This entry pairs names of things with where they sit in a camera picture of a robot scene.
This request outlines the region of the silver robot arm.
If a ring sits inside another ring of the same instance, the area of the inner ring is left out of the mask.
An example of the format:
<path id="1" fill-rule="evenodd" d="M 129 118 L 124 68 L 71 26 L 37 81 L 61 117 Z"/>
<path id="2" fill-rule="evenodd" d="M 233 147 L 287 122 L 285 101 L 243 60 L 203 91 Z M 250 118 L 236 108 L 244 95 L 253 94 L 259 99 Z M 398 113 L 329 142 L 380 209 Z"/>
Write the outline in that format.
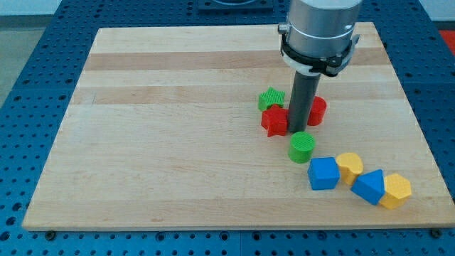
<path id="1" fill-rule="evenodd" d="M 291 0 L 278 26 L 284 62 L 306 76 L 336 76 L 350 62 L 361 0 Z"/>

